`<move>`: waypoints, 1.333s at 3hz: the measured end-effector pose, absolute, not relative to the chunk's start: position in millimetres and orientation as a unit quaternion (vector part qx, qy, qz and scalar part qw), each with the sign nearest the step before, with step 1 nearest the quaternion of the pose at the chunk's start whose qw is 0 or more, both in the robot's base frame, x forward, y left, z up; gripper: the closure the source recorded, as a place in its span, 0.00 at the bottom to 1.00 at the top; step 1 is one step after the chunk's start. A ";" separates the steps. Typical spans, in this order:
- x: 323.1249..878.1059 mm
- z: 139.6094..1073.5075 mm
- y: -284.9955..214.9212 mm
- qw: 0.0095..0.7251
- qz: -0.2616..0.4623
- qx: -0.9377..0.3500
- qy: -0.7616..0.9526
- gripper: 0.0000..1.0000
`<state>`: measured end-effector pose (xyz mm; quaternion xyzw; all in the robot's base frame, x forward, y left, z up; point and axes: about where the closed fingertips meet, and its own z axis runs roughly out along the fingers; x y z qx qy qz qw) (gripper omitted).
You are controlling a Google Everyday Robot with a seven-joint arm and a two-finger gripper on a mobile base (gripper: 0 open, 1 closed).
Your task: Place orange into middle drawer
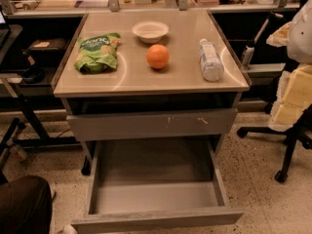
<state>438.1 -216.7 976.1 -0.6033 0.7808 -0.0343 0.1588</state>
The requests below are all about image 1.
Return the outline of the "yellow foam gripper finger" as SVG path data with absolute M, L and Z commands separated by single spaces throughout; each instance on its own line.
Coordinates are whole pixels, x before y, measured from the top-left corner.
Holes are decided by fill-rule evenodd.
M 270 126 L 292 127 L 312 104 L 312 65 L 302 63 L 293 72 L 283 71 L 276 96 Z

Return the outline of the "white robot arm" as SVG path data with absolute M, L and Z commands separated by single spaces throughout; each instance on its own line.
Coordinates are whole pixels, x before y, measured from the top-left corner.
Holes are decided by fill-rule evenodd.
M 287 47 L 291 60 L 299 63 L 294 71 L 282 71 L 268 126 L 283 132 L 291 128 L 312 104 L 312 3 L 308 1 L 293 17 L 273 34 L 266 43 Z

